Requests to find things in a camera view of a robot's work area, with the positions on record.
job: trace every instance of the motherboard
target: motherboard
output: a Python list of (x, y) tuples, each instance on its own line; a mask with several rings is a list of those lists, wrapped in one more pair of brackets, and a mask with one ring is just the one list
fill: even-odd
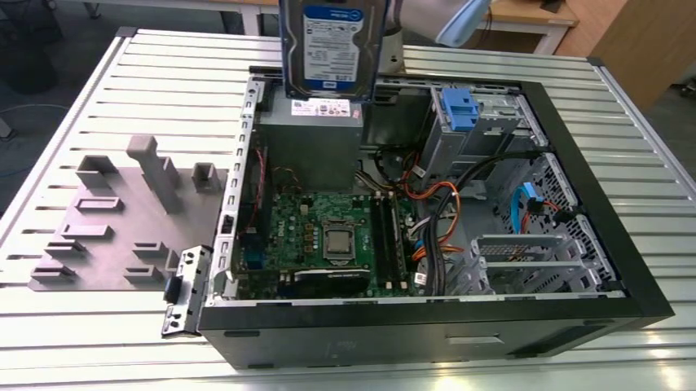
[(409, 213), (390, 194), (277, 194), (266, 249), (245, 249), (242, 297), (416, 295), (401, 239)]

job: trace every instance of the barcode sticker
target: barcode sticker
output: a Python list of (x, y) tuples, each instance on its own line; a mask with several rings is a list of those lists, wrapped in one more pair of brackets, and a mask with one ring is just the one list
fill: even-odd
[(421, 178), (423, 178), (424, 175), (425, 175), (425, 170), (421, 169), (421, 167), (417, 166), (417, 165), (413, 166), (413, 172), (415, 172), (415, 173), (416, 173)]
[(428, 275), (425, 275), (424, 273), (417, 273), (416, 277), (413, 277), (413, 282), (417, 285), (425, 285), (427, 280), (428, 280)]

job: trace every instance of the hard drive label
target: hard drive label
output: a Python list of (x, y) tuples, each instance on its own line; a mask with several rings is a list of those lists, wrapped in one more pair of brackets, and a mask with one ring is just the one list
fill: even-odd
[(357, 80), (362, 30), (361, 10), (305, 7), (305, 80), (318, 90), (345, 90)]
[(290, 114), (293, 116), (350, 116), (350, 101), (320, 98), (293, 100)]

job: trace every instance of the workbench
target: workbench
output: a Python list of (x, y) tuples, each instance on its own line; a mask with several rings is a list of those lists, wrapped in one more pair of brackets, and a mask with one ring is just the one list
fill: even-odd
[[(278, 0), (98, 0), (85, 2), (85, 7), (93, 18), (99, 16), (98, 3), (126, 6), (149, 6), (183, 8), (193, 10), (238, 12), (244, 19), (246, 35), (261, 35), (264, 14), (278, 14)], [(491, 29), (513, 33), (531, 33), (541, 35), (535, 53), (552, 55), (556, 52), (568, 29), (578, 26), (578, 18), (574, 11), (564, 3), (559, 13), (544, 11), (541, 2), (531, 0), (500, 0), (492, 6), (493, 19)], [(479, 29), (487, 29), (487, 20), (479, 25)]]
[(612, 75), (580, 58), (416, 46), (405, 56), (409, 73), (545, 85), (676, 311), (648, 329), (611, 334), (552, 358), (236, 371), (202, 338), (161, 339), (159, 292), (32, 292), (30, 272), (74, 198), (83, 156), (135, 166), (125, 153), (130, 137), (153, 134), (178, 167), (207, 161), (230, 168), (249, 66), (281, 65), (277, 38), (121, 32), (0, 221), (0, 385), (696, 388), (694, 180)]

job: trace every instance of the ram slot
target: ram slot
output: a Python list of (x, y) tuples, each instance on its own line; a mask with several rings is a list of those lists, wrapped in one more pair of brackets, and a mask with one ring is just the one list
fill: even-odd
[(394, 287), (400, 280), (400, 258), (396, 245), (394, 214), (392, 213), (392, 201), (389, 198), (382, 200), (382, 222), (384, 222), (384, 243), (386, 248), (386, 269), (388, 269), (388, 288)]
[(401, 235), (401, 213), (400, 213), (400, 202), (397, 200), (396, 194), (390, 193), (389, 196), (390, 202), (390, 211), (392, 211), (392, 226), (393, 226), (393, 237), (396, 242), (396, 279), (394, 283), (399, 282), (400, 285), (404, 284), (404, 277), (407, 273), (407, 259), (404, 255), (404, 243), (403, 243), (403, 235)]
[(377, 267), (377, 283), (385, 286), (389, 279), (389, 261), (384, 235), (382, 200), (373, 197), (370, 200), (372, 246)]

